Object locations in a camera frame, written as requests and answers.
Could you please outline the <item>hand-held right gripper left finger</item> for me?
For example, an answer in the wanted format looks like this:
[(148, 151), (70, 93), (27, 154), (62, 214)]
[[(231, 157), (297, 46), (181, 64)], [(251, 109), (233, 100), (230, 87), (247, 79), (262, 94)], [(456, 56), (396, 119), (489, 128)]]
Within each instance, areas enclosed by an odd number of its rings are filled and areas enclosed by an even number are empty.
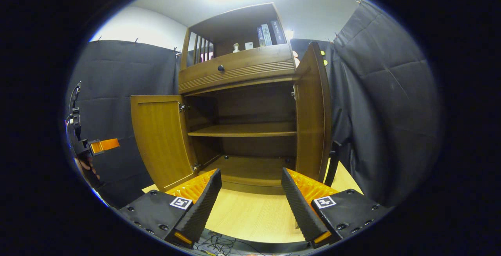
[(221, 171), (213, 169), (167, 192), (144, 193), (119, 212), (156, 238), (192, 248), (202, 236), (221, 187)]

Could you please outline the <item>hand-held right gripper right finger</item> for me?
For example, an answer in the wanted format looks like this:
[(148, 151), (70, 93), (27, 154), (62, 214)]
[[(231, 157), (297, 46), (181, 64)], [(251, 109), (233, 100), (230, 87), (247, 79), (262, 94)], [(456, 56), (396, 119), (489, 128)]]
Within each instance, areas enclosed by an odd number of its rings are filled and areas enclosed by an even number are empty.
[(336, 191), (288, 168), (282, 169), (281, 186), (304, 239), (313, 248), (365, 231), (392, 210), (354, 189)]

